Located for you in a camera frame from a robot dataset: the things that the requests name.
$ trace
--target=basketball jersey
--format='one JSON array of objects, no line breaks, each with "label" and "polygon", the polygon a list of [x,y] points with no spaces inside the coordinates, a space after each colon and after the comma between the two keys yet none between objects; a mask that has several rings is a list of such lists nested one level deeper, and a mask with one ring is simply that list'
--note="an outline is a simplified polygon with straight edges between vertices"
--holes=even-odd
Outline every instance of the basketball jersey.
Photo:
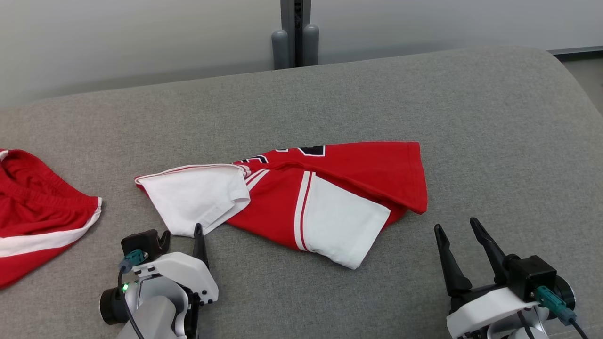
[{"label": "basketball jersey", "polygon": [[192,236],[223,222],[295,250],[357,268],[379,232],[427,189],[416,142],[361,142],[273,150],[233,164],[192,165],[136,183],[168,228]]}]

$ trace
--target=white stripe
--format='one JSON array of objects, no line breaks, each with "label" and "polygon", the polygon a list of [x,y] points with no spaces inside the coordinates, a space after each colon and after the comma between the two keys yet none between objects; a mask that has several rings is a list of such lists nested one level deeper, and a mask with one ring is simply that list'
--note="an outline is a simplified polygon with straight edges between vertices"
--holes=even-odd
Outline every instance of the white stripe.
[{"label": "white stripe", "polygon": [[146,179],[149,177],[164,176],[166,174],[171,174],[173,172],[196,171],[200,168],[211,168],[211,167],[222,167],[222,166],[226,166],[226,167],[230,166],[230,167],[235,167],[240,170],[243,170],[239,165],[233,165],[231,163],[213,163],[210,165],[188,165],[188,166],[180,166],[180,167],[176,167],[176,168],[171,168],[171,169],[168,169],[167,171],[163,171],[163,172],[159,172],[159,173],[155,173],[155,174],[139,176],[134,179],[134,182],[137,183],[138,185],[141,185],[140,180]]},{"label": "white stripe", "polygon": [[247,189],[249,191],[251,191],[251,189],[253,188],[253,186],[255,186],[266,174],[268,174],[268,172],[270,172],[270,170],[268,170],[268,169],[263,170],[262,173],[260,173],[259,175],[257,175],[256,178],[253,179],[252,182],[250,182],[250,183],[247,184]]},{"label": "white stripe", "polygon": [[262,173],[264,171],[267,171],[267,169],[265,169],[265,168],[264,169],[260,169],[259,171],[253,173],[252,175],[250,175],[249,177],[247,177],[245,179],[245,183],[249,183],[250,181],[253,180],[253,178],[257,177],[258,174],[260,174],[260,173]]},{"label": "white stripe", "polygon": [[0,258],[37,252],[47,249],[57,249],[67,246],[80,239],[101,215],[103,200],[98,198],[98,207],[86,224],[80,229],[64,230],[38,235],[19,235],[0,238]]},{"label": "white stripe", "polygon": [[300,191],[298,193],[297,196],[297,204],[295,206],[295,217],[293,219],[293,232],[295,234],[295,243],[297,244],[297,247],[302,250],[305,251],[306,249],[303,247],[303,243],[301,242],[302,240],[302,209],[303,209],[303,200],[306,197],[306,191],[308,190],[308,180],[310,179],[310,172],[309,171],[305,171],[303,173],[303,177],[301,178],[301,185],[300,185]]},{"label": "white stripe", "polygon": [[241,167],[245,171],[245,174],[243,175],[243,177],[247,177],[249,174],[251,174],[249,167],[247,167],[245,165],[235,165],[235,166]]},{"label": "white stripe", "polygon": [[[315,185],[313,185],[313,183],[316,182],[316,172],[311,172],[312,174],[312,180],[309,180],[308,183],[308,198],[306,199],[306,207],[303,209],[303,215],[301,216],[301,220],[303,221],[303,226],[304,226],[304,232],[306,230],[308,230],[310,227],[308,227],[308,224],[306,223],[306,214],[308,214],[308,200],[310,200],[310,196],[312,195],[312,187],[315,187]],[[303,237],[303,244],[306,244],[306,248],[308,249],[308,251],[312,252],[312,253],[316,253],[315,251],[313,251],[312,249],[310,249],[310,245],[308,245],[308,242],[306,241],[306,234],[304,233],[304,237]]]}]

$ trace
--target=red fabric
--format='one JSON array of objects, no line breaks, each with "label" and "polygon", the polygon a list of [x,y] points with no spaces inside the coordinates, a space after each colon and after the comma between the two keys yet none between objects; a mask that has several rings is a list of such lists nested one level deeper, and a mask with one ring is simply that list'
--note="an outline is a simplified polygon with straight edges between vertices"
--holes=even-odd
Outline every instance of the red fabric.
[{"label": "red fabric", "polygon": [[83,227],[99,208],[99,198],[80,193],[41,160],[22,150],[10,150],[0,160],[0,288],[8,287],[65,251],[59,248],[19,249],[2,254],[12,237]]},{"label": "red fabric", "polygon": [[296,250],[292,223],[305,171],[387,207],[391,213],[384,228],[408,209],[418,214],[427,210],[427,186],[416,142],[273,150],[235,164],[248,166],[251,176],[262,169],[271,171],[250,189],[250,204],[228,223]]}]

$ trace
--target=white fabric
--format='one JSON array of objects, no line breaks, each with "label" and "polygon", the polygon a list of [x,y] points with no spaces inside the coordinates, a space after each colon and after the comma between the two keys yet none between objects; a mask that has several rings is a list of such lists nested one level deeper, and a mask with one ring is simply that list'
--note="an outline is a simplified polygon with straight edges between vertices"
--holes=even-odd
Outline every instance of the white fabric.
[{"label": "white fabric", "polygon": [[98,207],[96,208],[96,211],[82,228],[38,235],[21,235],[0,238],[0,258],[47,249],[57,249],[69,245],[80,239],[86,231],[88,231],[90,226],[96,222],[101,215],[102,204],[103,200],[98,198]]},{"label": "white fabric", "polygon": [[138,177],[136,183],[172,234],[193,237],[197,223],[207,234],[247,207],[247,174],[246,166],[192,165]]},{"label": "white fabric", "polygon": [[311,173],[309,181],[301,216],[301,235],[307,250],[355,270],[391,211],[317,177],[316,173]]}]

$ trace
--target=gray pole base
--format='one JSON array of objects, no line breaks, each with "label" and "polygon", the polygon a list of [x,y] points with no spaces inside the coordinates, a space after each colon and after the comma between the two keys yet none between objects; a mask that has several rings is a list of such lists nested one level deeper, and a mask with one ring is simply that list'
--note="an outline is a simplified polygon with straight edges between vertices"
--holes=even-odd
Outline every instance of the gray pole base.
[{"label": "gray pole base", "polygon": [[318,26],[308,25],[303,29],[303,65],[318,65]]},{"label": "gray pole base", "polygon": [[274,69],[291,67],[289,64],[289,36],[286,31],[278,30],[272,33],[272,55]]}]

